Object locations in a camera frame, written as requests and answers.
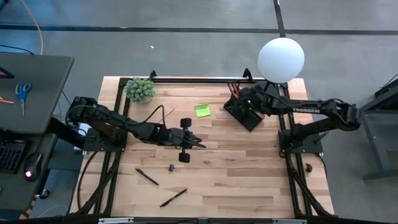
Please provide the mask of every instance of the wooden tabletop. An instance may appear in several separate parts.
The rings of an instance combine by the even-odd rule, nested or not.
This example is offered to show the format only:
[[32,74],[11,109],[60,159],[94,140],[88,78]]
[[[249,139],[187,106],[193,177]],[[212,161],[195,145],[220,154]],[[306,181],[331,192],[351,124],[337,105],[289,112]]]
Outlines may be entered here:
[[[98,103],[113,109],[120,77],[104,77]],[[289,82],[292,99],[307,99],[304,81]],[[155,97],[145,105],[131,103],[129,117],[141,121],[157,106],[165,106],[168,128],[180,127],[181,118],[191,118],[193,133],[202,138],[206,149],[189,150],[191,162],[178,161],[179,150],[144,144],[129,134],[119,166],[112,216],[129,217],[239,217],[292,218],[292,199],[285,159],[278,155],[277,116],[264,118],[248,132],[223,110],[229,99],[226,84],[156,83]],[[122,97],[120,113],[125,95]],[[209,103],[211,116],[197,118],[194,106]],[[295,113],[296,123],[310,123],[310,114]],[[149,121],[161,122],[158,112]],[[99,152],[84,175],[81,201],[88,200],[100,179],[104,153]],[[318,157],[303,154],[303,163],[313,166],[306,173],[307,184],[326,210],[333,213],[323,165]],[[85,157],[81,169],[87,162]],[[180,170],[169,172],[169,164]],[[156,180],[156,186],[135,171],[142,169]],[[159,206],[179,191],[188,192],[164,208]],[[304,212],[301,190],[300,208]],[[76,194],[71,212],[77,210]]]

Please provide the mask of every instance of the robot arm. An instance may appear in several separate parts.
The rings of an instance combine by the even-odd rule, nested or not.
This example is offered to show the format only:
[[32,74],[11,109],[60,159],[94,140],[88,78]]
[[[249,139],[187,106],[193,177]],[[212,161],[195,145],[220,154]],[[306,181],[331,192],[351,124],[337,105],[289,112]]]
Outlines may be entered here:
[[360,111],[355,107],[338,99],[329,100],[291,100],[284,96],[277,96],[264,91],[262,85],[239,90],[237,102],[262,114],[280,115],[289,112],[323,114],[326,119],[310,124],[295,124],[289,136],[289,142],[299,146],[309,135],[324,131],[340,129],[354,131],[360,126]]
[[193,146],[205,147],[201,139],[196,138],[191,131],[190,119],[182,119],[182,128],[167,129],[165,124],[137,122],[114,111],[99,105],[93,98],[75,97],[66,115],[68,122],[86,123],[100,133],[101,138],[110,143],[118,143],[121,140],[121,129],[132,133],[135,138],[144,143],[158,146],[175,146],[183,149],[191,149]]

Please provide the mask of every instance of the blue scissors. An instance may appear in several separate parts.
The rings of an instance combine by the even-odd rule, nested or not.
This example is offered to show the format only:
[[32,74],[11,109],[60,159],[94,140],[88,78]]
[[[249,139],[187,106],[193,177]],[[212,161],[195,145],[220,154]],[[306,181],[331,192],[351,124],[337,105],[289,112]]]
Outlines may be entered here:
[[25,84],[24,82],[20,82],[15,87],[15,94],[18,95],[19,102],[22,107],[22,115],[25,116],[25,100],[28,92],[32,89],[31,84]]

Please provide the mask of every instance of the black pen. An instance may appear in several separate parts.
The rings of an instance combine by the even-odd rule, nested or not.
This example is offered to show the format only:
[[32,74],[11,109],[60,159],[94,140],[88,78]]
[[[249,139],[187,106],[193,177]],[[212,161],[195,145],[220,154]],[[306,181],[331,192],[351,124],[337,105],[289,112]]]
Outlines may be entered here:
[[174,197],[168,199],[165,203],[163,203],[160,207],[164,207],[166,205],[168,205],[172,200],[176,199],[178,196],[180,196],[181,194],[184,194],[188,189],[182,190],[180,193],[176,194]]
[[138,169],[138,168],[136,168],[136,171],[138,171],[138,173],[142,174],[145,178],[147,178],[148,180],[150,180],[152,183],[154,183],[154,184],[156,184],[156,185],[159,186],[159,184],[158,184],[154,179],[152,179],[152,178],[150,178],[148,175],[146,175],[146,174],[144,173],[144,171],[142,171],[142,170],[140,170],[140,169]]

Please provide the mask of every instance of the gray floor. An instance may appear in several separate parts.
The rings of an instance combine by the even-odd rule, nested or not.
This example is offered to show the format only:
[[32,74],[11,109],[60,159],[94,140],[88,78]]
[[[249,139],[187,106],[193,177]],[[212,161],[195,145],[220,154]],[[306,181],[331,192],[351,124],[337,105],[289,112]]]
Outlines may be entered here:
[[[26,2],[42,25],[277,28],[272,0]],[[286,29],[398,30],[395,0],[280,0],[280,6]],[[32,21],[19,1],[11,1],[0,12],[0,23]],[[238,77],[248,67],[259,76],[258,52],[276,37],[278,34],[45,31],[44,54],[75,57],[64,89],[69,98],[97,97],[105,75],[148,75],[154,69],[167,76]],[[306,62],[300,77],[313,99],[341,98],[361,106],[398,73],[396,35],[288,37],[304,49]],[[35,31],[0,30],[0,43],[35,53],[40,49]],[[65,114],[67,102],[60,102]],[[362,181],[362,175],[377,171],[364,131],[332,131],[322,143],[336,214],[397,222],[398,179]],[[52,195],[37,202],[32,217],[55,205],[68,207],[70,183],[76,175],[54,172],[47,183]],[[63,207],[55,207],[42,217],[64,213]]]

